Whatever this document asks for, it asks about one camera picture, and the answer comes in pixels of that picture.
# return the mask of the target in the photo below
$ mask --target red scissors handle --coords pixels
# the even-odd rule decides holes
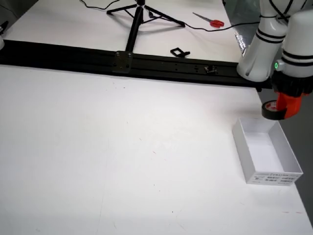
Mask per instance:
[[[220,28],[224,26],[224,22],[219,21],[219,20],[212,20],[210,21],[210,25],[215,28]]]

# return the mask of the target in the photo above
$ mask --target open box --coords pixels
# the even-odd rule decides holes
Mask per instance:
[[[277,121],[239,118],[233,136],[248,184],[293,184],[301,167]]]

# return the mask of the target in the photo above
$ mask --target tripod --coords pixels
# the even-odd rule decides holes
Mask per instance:
[[[131,8],[135,8],[135,7],[136,7],[135,16],[132,16],[132,14],[129,13],[127,10],[131,9]],[[154,17],[153,15],[151,16],[151,14],[149,14],[150,18],[153,18],[153,19],[144,22],[143,21],[144,8],[146,8],[149,12],[153,12],[155,14],[158,14],[159,17]],[[137,4],[120,7],[120,8],[114,9],[114,10],[109,10],[109,11],[107,11],[107,14],[112,15],[113,12],[123,11],[123,10],[126,11],[134,19],[131,31],[129,33],[129,37],[128,37],[128,41],[127,41],[127,45],[126,45],[126,49],[125,49],[126,51],[132,52],[134,50],[135,41],[136,41],[136,37],[138,34],[139,26],[143,23],[151,22],[151,21],[154,21],[154,20],[160,19],[160,18],[165,18],[168,21],[175,22],[175,23],[179,24],[180,26],[185,27],[184,22],[175,20],[174,18],[167,16],[167,15],[163,14],[162,12],[159,12],[159,11],[149,7],[149,6],[146,6],[145,0],[137,0]]]

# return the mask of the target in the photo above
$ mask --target tape roll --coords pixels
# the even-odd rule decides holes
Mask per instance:
[[[262,105],[262,116],[269,120],[283,120],[285,119],[287,109],[278,111],[276,109],[276,100],[265,102]]]

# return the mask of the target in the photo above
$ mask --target tripod leg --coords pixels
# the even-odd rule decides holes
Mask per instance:
[[[175,22],[175,23],[179,24],[181,27],[186,27],[185,23],[182,22],[182,21],[178,21],[178,20],[176,20],[176,19],[174,19],[174,18],[172,18],[172,17],[170,17],[170,16],[167,16],[167,15],[163,14],[162,12],[159,12],[159,11],[157,11],[157,10],[155,10],[155,9],[153,9],[153,8],[151,8],[151,7],[149,7],[149,6],[145,6],[145,8],[146,8],[147,10],[153,12],[153,13],[158,14],[159,16],[162,16],[162,17],[164,17],[164,18],[166,18],[166,19],[168,19],[168,20],[170,20],[170,21],[172,21],[172,22]]]
[[[137,7],[137,4],[130,5],[130,6],[123,6],[117,9],[109,10],[107,11],[107,14],[111,15],[113,12],[128,10],[128,9],[135,8],[135,7]]]
[[[143,8],[142,7],[137,7],[135,16],[134,16],[134,21],[132,24],[131,31],[129,33],[127,45],[126,45],[126,51],[133,51],[134,46],[135,46],[135,41],[136,37],[138,34],[139,26],[142,24],[143,21]]]

